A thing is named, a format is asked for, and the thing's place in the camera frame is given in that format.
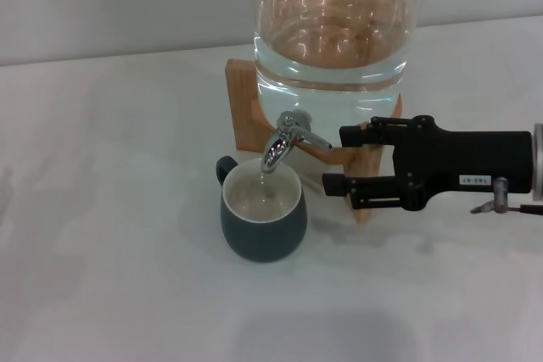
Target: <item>glass jar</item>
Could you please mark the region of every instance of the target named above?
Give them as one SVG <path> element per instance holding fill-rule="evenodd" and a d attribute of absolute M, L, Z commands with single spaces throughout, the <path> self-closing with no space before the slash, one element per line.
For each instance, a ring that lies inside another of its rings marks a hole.
<path fill-rule="evenodd" d="M 392 115 L 420 0 L 257 0 L 260 106 L 313 118 L 338 146 L 339 127 Z"/>

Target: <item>label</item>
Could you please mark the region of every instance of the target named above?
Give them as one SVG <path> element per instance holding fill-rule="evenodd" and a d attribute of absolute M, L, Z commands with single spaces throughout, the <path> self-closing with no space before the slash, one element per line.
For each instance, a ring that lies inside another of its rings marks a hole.
<path fill-rule="evenodd" d="M 460 175 L 460 185 L 491 187 L 492 177 L 490 175 Z"/>

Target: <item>wooden stand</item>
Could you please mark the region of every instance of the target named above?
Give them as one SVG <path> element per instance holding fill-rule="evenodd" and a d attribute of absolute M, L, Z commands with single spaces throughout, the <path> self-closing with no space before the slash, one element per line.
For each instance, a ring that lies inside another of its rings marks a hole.
<path fill-rule="evenodd" d="M 247 152 L 264 153 L 266 144 L 276 129 L 266 120 L 260 108 L 255 63 L 231 59 L 227 63 L 226 76 L 236 148 Z M 401 110 L 402 102 L 399 97 L 392 116 L 401 117 Z M 330 153 L 305 144 L 298 147 L 325 164 L 343 165 L 344 173 L 348 177 L 376 177 L 381 169 L 382 146 L 335 148 Z M 353 214 L 359 223 L 372 218 L 370 209 L 353 210 Z"/>

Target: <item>dark green mug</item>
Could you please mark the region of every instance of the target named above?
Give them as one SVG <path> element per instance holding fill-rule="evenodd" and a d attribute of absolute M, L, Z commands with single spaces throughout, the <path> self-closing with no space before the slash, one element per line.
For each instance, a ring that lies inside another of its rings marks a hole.
<path fill-rule="evenodd" d="M 217 162 L 216 174 L 222 185 L 222 231 L 234 252 L 266 263 L 289 256 L 300 245 L 307 208 L 293 169 L 280 164 L 263 175 L 260 159 L 238 164 L 226 156 Z"/>

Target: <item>white table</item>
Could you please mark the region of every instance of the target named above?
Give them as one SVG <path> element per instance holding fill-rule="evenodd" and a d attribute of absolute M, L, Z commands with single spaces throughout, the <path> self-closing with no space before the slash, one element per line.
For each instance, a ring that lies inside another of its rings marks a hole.
<path fill-rule="evenodd" d="M 531 131 L 542 27 L 419 30 L 404 116 Z M 301 248 L 273 265 L 230 250 L 215 161 L 252 155 L 235 151 L 223 68 L 251 52 L 0 70 L 0 361 L 540 362 L 542 219 L 470 215 L 484 194 L 384 210 L 360 233 L 297 152 Z"/>

